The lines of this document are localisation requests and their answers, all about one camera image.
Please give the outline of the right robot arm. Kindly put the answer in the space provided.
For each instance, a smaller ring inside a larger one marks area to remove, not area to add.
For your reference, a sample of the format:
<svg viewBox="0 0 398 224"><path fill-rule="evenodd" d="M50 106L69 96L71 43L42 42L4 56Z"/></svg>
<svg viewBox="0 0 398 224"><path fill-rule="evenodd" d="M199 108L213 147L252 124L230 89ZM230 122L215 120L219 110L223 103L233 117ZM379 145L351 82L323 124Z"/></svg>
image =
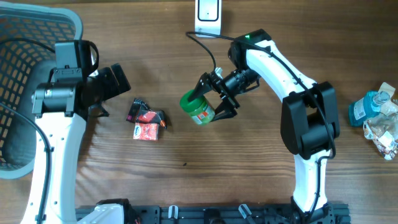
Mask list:
<svg viewBox="0 0 398 224"><path fill-rule="evenodd" d="M237 95L264 80L282 103L280 135L294 155L295 190L291 223L317 223L332 216L325 195L326 163L336 156L340 134L335 89L298 71L263 29L229 37L228 57L236 69L227 77L213 67L180 100L181 108L201 124L233 118Z"/></svg>

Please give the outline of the beige snack bag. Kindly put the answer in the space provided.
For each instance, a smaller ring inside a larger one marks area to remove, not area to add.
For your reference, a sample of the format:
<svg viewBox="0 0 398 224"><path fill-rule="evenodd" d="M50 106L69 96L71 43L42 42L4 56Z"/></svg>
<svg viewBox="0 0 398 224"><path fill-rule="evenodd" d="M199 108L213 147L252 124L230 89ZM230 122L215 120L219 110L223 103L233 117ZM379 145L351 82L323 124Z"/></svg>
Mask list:
<svg viewBox="0 0 398 224"><path fill-rule="evenodd" d="M379 152L390 161L397 157L397 89L384 82L379 92L385 91L390 99L381 105L380 113L363 123L364 137L372 140Z"/></svg>

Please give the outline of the blue mouthwash bottle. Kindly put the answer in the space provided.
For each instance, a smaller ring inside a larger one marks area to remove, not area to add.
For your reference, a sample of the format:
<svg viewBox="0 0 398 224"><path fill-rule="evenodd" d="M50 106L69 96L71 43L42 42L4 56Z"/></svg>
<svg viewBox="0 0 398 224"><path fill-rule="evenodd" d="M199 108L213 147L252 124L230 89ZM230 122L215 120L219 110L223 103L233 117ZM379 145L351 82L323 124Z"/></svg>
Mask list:
<svg viewBox="0 0 398 224"><path fill-rule="evenodd" d="M381 106L390 100L386 91L368 91L363 98L349 106L349 123L352 127L360 127L368 118L377 116Z"/></svg>

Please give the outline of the red black snack packet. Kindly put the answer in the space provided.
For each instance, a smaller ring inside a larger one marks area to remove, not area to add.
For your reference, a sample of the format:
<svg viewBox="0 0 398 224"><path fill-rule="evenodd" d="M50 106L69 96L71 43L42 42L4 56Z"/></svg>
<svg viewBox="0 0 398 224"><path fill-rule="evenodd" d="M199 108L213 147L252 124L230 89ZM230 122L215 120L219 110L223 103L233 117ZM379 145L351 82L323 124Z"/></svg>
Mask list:
<svg viewBox="0 0 398 224"><path fill-rule="evenodd" d="M127 114L130 123L158 124L167 129L167 117L163 110L152 110L147 103L135 98Z"/></svg>

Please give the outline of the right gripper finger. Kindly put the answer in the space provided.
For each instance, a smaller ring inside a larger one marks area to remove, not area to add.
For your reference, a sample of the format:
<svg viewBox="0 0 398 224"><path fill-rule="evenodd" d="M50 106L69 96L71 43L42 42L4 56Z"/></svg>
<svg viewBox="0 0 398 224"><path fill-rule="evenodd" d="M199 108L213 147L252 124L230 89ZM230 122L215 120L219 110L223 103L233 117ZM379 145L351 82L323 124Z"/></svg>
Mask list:
<svg viewBox="0 0 398 224"><path fill-rule="evenodd" d="M224 99L223 102L215 109L215 117L213 118L213 121L235 117L237 115L236 109L238 108L239 103L230 102L229 100Z"/></svg>
<svg viewBox="0 0 398 224"><path fill-rule="evenodd" d="M213 84L211 81L211 76L209 73L204 73L199 81L197 82L194 90L192 91L192 93L190 94L190 96L188 97L188 101L193 101L201 96L203 96L204 94L208 93L209 91L213 90Z"/></svg>

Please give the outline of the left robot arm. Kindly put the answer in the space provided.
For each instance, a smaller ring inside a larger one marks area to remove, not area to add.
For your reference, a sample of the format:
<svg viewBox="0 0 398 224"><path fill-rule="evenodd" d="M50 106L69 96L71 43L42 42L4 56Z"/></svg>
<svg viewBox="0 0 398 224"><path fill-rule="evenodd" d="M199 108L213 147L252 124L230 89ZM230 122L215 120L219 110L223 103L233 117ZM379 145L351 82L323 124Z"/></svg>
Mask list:
<svg viewBox="0 0 398 224"><path fill-rule="evenodd" d="M99 68L89 40L55 43L55 66L32 94L36 153L23 223L76 223L78 155L92 109L131 89L120 64Z"/></svg>

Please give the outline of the green lidded jar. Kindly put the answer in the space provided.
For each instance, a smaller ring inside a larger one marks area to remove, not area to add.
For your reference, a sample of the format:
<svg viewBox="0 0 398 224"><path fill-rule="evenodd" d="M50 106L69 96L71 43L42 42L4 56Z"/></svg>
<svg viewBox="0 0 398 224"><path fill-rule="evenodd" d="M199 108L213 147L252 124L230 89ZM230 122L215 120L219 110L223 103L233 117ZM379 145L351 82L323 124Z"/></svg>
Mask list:
<svg viewBox="0 0 398 224"><path fill-rule="evenodd" d="M180 99L180 107L197 125L206 125L213 121L215 117L214 108L204 96L189 101L188 98L192 93L193 90L190 90L182 96Z"/></svg>

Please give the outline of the red white snack packet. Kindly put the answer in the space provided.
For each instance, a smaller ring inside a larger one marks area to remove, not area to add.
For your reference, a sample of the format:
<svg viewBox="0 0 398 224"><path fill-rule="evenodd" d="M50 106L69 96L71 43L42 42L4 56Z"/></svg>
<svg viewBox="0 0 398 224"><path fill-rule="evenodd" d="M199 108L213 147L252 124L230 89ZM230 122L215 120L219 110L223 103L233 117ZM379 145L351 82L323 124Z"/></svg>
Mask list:
<svg viewBox="0 0 398 224"><path fill-rule="evenodd" d="M159 125L156 123L136 123L133 132L133 139L156 141L159 135Z"/></svg>

